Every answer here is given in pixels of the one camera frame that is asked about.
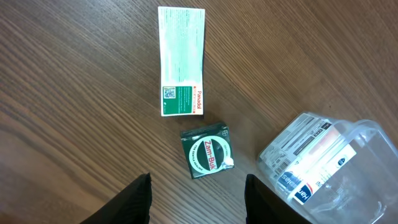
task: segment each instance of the square green package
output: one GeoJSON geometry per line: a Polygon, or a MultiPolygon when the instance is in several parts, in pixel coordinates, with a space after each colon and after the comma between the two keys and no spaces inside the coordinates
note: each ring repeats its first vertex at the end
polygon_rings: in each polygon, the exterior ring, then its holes
{"type": "Polygon", "coordinates": [[[234,167],[229,129],[224,123],[181,132],[193,179],[234,167]]]}

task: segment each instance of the wooden table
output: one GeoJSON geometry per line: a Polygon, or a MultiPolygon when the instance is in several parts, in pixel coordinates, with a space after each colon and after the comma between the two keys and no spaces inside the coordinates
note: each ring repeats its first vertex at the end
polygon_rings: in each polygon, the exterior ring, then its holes
{"type": "Polygon", "coordinates": [[[398,144],[390,1],[0,1],[0,223],[77,223],[139,174],[153,223],[244,223],[246,174],[295,116],[398,144]],[[205,117],[161,118],[157,6],[206,9],[205,117]],[[236,167],[191,180],[179,133],[223,120],[236,167]]]}

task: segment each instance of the plastic container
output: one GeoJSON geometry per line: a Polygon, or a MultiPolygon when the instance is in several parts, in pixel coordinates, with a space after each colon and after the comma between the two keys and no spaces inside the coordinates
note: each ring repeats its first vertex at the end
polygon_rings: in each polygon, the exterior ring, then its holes
{"type": "Polygon", "coordinates": [[[304,112],[259,155],[268,187],[313,223],[398,223],[398,153],[374,121],[304,112]]]}

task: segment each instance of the white label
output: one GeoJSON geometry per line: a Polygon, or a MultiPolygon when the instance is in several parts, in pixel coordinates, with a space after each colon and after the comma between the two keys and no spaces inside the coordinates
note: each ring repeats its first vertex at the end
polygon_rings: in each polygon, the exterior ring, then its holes
{"type": "Polygon", "coordinates": [[[159,7],[162,116],[203,114],[205,10],[159,7]]]}
{"type": "Polygon", "coordinates": [[[350,145],[347,145],[325,165],[314,167],[313,172],[306,179],[307,183],[295,193],[294,199],[303,205],[333,174],[355,155],[355,150],[350,145]]]}
{"type": "Polygon", "coordinates": [[[260,155],[275,175],[280,175],[306,148],[321,139],[331,126],[326,119],[301,114],[260,155]]]}

